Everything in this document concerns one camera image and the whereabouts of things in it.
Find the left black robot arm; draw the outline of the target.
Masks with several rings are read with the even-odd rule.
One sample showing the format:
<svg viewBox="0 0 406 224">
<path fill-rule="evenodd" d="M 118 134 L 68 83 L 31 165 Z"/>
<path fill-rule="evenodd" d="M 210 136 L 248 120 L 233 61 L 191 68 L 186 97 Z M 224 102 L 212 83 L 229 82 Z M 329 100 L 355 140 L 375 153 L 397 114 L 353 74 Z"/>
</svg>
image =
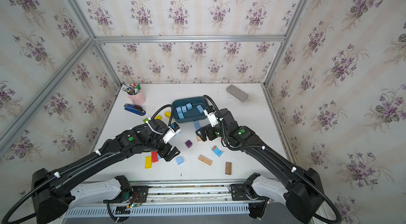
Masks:
<svg viewBox="0 0 406 224">
<path fill-rule="evenodd" d="M 15 220 L 16 224 L 32 218 L 38 224 L 48 224 L 58 219 L 78 199 L 73 193 L 74 189 L 105 168 L 135 154 L 147 152 L 157 152 L 165 161 L 171 161 L 180 151 L 172 147 L 169 141 L 180 132 L 178 123 L 164 123 L 152 116 L 144 124 L 106 140 L 100 149 L 74 163 L 52 171 L 38 170 L 33 174 L 31 191 L 11 207 L 1 222 L 12 223 L 11 216 L 29 199 L 32 199 L 34 213 Z"/>
</svg>

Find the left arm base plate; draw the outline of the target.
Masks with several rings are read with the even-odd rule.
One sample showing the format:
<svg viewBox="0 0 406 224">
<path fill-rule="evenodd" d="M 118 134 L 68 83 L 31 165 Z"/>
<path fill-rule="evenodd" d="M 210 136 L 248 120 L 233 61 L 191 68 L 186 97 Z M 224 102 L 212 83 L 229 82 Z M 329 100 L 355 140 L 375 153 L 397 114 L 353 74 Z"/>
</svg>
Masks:
<svg viewBox="0 0 406 224">
<path fill-rule="evenodd" d="M 123 189 L 117 197 L 110 200 L 110 204 L 141 204 L 147 201 L 149 186 L 132 186 L 132 189 Z"/>
</svg>

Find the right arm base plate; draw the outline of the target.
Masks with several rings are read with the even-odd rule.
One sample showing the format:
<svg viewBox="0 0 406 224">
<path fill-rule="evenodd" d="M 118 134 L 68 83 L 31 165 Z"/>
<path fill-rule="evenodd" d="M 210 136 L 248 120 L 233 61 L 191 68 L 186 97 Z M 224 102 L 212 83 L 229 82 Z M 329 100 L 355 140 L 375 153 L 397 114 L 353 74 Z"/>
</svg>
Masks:
<svg viewBox="0 0 406 224">
<path fill-rule="evenodd" d="M 233 201 L 245 201 L 245 200 L 261 200 L 264 201 L 266 197 L 257 195 L 253 189 L 246 186 L 243 183 L 231 184 L 229 187 L 229 192 L 232 195 Z"/>
</svg>

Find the light blue cube front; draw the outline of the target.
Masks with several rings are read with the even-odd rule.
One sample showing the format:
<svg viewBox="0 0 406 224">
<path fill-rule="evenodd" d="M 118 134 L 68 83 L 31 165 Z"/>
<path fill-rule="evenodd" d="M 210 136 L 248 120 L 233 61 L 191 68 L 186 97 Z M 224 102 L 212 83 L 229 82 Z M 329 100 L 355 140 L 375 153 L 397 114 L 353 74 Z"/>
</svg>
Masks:
<svg viewBox="0 0 406 224">
<path fill-rule="evenodd" d="M 183 160 L 183 158 L 181 156 L 179 156 L 179 157 L 176 158 L 176 162 L 177 162 L 178 165 L 181 165 L 181 164 L 183 164 L 184 160 Z"/>
</svg>

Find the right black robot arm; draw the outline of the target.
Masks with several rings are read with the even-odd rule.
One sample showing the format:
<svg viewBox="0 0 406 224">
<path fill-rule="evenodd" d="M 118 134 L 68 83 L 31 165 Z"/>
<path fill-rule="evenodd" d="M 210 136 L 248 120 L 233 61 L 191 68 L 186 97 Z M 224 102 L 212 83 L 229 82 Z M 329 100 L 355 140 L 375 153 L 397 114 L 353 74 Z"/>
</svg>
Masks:
<svg viewBox="0 0 406 224">
<path fill-rule="evenodd" d="M 240 126 L 231 112 L 219 109 L 212 98 L 203 95 L 204 114 L 209 124 L 197 130 L 203 140 L 220 138 L 230 151 L 240 151 L 251 156 L 270 171 L 282 184 L 277 189 L 259 173 L 245 181 L 248 197 L 266 197 L 286 205 L 289 212 L 301 223 L 316 218 L 326 224 L 340 224 L 342 216 L 335 204 L 325 195 L 319 174 L 312 168 L 304 170 L 266 145 L 258 134 L 247 126 Z"/>
</svg>

